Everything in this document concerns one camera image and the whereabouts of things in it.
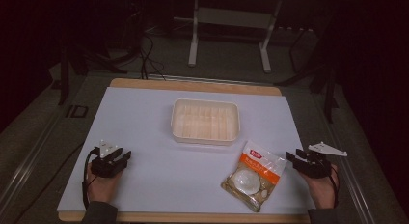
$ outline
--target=white plastic bracket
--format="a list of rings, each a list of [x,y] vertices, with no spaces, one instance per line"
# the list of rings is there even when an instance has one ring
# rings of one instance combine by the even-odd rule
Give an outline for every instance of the white plastic bracket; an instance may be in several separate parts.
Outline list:
[[[113,153],[118,148],[118,145],[113,145],[104,140],[101,140],[99,141],[99,157],[104,158],[105,156]]]
[[[334,154],[334,155],[340,155],[340,156],[348,155],[346,152],[342,152],[338,149],[335,149],[329,145],[324,144],[323,142],[316,144],[316,145],[310,145],[308,149],[311,151],[320,153],[320,154]]]

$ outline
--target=dark background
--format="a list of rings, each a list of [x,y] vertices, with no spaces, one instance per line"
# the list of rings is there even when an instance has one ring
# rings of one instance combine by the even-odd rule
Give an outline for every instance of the dark background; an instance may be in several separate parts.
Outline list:
[[[103,49],[106,37],[95,29],[103,23],[95,18],[90,0],[0,1],[2,131],[51,84],[48,69],[60,61],[62,27],[75,27],[69,30],[72,37],[95,51]],[[145,0],[145,15],[166,27],[172,16],[191,17],[192,1]],[[230,6],[253,8],[245,1]],[[284,9],[291,14],[303,4],[308,0],[294,0]],[[322,51],[407,215],[408,6],[408,0],[348,0],[330,23]],[[288,17],[292,25],[305,25],[300,24],[305,19],[282,15],[282,25]]]

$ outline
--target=orange and white bag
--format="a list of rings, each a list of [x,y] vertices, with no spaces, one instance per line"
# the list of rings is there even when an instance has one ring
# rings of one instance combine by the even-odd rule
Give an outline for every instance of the orange and white bag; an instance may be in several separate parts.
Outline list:
[[[236,170],[221,185],[252,211],[259,212],[262,203],[279,182],[286,162],[287,160],[249,140],[244,146]]]

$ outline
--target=person's hand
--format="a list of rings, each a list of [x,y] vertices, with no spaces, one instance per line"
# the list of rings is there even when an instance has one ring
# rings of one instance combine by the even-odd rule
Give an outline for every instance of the person's hand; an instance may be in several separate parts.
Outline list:
[[[114,198],[123,171],[120,171],[114,178],[100,178],[91,172],[91,163],[87,169],[88,199],[90,202],[109,203]]]
[[[337,175],[338,167],[334,164],[331,166],[334,168],[331,170],[331,177],[333,178],[338,189],[340,186]],[[312,179],[301,172],[298,173],[306,181],[310,190],[310,195],[315,203],[315,207],[317,209],[332,209],[335,204],[336,194],[331,180],[328,177],[322,179]]]

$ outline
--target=white paper sheet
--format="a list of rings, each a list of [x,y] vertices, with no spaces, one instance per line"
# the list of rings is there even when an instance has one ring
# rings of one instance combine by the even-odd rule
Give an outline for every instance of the white paper sheet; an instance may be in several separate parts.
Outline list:
[[[237,104],[240,133],[231,146],[181,144],[171,119],[178,98]],[[247,140],[286,157],[301,149],[285,97],[108,88],[78,157],[58,211],[85,210],[81,182],[88,152],[103,139],[132,151],[113,205],[119,211],[252,213],[221,188]],[[289,162],[260,213],[306,213],[308,188]]]

